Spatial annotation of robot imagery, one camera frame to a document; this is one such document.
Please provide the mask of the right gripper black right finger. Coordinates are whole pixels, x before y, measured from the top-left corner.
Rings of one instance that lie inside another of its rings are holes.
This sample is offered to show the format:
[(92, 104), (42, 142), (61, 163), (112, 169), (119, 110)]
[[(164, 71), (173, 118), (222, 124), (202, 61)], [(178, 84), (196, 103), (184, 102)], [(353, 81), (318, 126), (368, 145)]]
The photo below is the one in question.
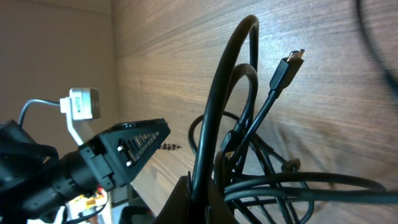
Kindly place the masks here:
[(207, 201), (210, 206), (210, 220), (214, 224), (237, 224), (237, 220), (230, 212), (223, 196), (212, 180), (207, 184)]

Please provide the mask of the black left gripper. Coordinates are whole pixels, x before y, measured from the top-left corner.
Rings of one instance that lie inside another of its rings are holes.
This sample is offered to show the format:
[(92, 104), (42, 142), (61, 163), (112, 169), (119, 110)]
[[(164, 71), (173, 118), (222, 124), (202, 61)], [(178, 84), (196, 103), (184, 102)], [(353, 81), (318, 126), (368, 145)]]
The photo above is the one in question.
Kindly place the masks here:
[(170, 134), (163, 118), (118, 123), (99, 134), (99, 139), (80, 146), (60, 160), (68, 199), (91, 195), (131, 183)]

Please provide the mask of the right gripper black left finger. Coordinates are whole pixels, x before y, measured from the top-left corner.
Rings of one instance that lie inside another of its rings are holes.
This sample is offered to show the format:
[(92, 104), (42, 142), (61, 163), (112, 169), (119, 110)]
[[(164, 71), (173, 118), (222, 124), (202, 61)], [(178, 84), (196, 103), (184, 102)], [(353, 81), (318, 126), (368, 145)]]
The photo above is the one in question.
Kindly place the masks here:
[(184, 224), (189, 220), (190, 174), (181, 176), (154, 224)]

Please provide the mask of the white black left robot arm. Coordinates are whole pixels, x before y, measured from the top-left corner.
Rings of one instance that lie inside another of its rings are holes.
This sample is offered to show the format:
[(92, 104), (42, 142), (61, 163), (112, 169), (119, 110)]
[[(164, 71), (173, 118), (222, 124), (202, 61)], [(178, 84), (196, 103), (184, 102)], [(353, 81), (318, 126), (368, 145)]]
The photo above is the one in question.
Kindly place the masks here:
[(163, 118), (118, 123), (59, 158), (14, 120), (1, 123), (2, 223), (52, 223), (74, 198), (130, 184), (169, 134)]

